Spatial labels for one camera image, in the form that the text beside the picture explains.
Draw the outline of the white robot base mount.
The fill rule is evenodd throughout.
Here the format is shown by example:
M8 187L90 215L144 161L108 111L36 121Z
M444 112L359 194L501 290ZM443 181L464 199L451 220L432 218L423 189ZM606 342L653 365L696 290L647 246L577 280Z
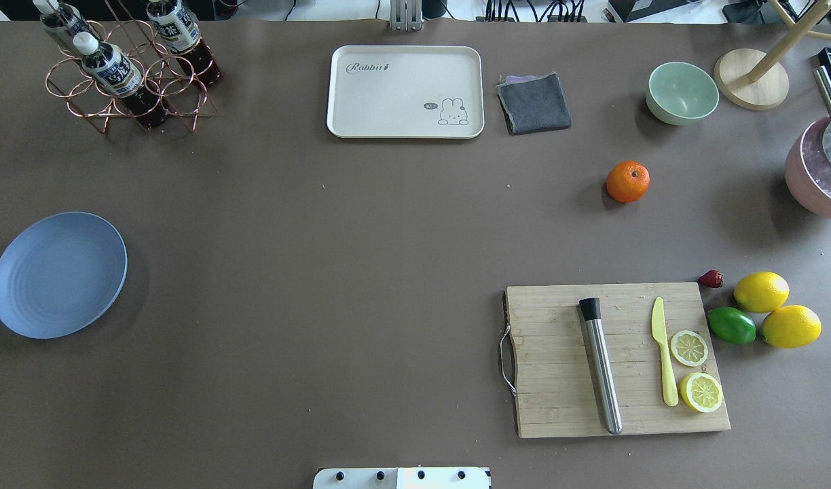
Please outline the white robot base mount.
M369 467L317 471L313 488L490 488L489 468Z

